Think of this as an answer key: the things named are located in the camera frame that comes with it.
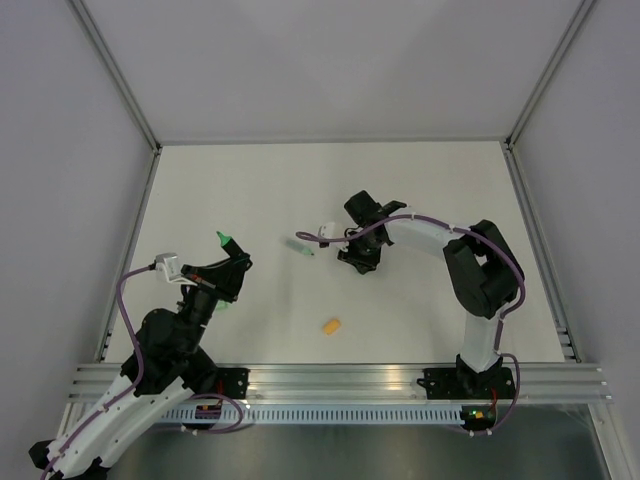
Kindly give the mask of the black green-tipped marker pen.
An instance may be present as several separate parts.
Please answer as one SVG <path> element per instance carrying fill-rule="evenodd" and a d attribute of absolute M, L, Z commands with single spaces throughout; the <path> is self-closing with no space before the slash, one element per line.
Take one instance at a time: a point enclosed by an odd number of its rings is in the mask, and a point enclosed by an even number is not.
<path fill-rule="evenodd" d="M 222 281 L 222 290 L 225 292 L 224 302 L 232 304 L 237 300 L 239 288 L 236 286 L 238 283 L 238 265 L 241 260 L 242 249 L 235 242 L 232 236 L 226 235 L 221 231 L 216 232 L 220 246 L 224 252 L 228 255 L 228 266 L 225 269 L 226 278 Z"/>

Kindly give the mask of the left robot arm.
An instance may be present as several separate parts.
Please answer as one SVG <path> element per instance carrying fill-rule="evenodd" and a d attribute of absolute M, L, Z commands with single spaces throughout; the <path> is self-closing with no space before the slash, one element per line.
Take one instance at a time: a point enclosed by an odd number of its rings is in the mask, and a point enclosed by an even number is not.
<path fill-rule="evenodd" d="M 29 450 L 44 479 L 105 479 L 126 449 L 167 411 L 191 399 L 228 404 L 237 419 L 222 428 L 231 433 L 243 422 L 245 407 L 222 390 L 220 369 L 200 342 L 219 303 L 237 301 L 252 266 L 249 253 L 226 235 L 226 256 L 209 265 L 180 263 L 174 253 L 159 254 L 144 267 L 124 274 L 116 302 L 132 343 L 132 355 L 101 398 L 65 434 L 39 441 Z M 182 299 L 175 311 L 155 308 L 132 326 L 123 299 L 130 278 L 155 272 L 177 285 Z"/>

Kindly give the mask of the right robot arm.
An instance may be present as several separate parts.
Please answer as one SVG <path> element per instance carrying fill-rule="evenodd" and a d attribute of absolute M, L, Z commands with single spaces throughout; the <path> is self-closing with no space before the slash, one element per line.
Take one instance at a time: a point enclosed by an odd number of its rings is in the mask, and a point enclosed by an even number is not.
<path fill-rule="evenodd" d="M 480 398 L 497 387 L 504 318 L 525 296 L 524 272 L 498 227 L 489 220 L 458 227 L 397 200 L 382 205 L 365 190 L 344 209 L 356 227 L 345 231 L 337 258 L 359 274 L 375 271 L 382 248 L 395 244 L 444 261 L 455 298 L 467 313 L 453 384 L 466 398 Z"/>

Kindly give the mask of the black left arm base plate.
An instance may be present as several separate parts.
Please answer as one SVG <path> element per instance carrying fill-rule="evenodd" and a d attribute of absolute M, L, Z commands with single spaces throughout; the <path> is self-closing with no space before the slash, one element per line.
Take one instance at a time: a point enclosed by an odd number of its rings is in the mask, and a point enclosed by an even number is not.
<path fill-rule="evenodd" d="M 249 386 L 250 370 L 241 367 L 219 368 L 214 382 L 215 392 L 234 400 L 244 400 Z"/>

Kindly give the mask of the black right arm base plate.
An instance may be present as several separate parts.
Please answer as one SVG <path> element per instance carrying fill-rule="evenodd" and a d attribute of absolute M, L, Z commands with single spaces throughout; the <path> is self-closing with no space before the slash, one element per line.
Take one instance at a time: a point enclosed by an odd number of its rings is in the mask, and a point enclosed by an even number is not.
<path fill-rule="evenodd" d="M 416 379 L 429 400 L 513 399 L 516 380 L 508 367 L 494 373 L 462 374 L 454 367 L 425 368 Z"/>

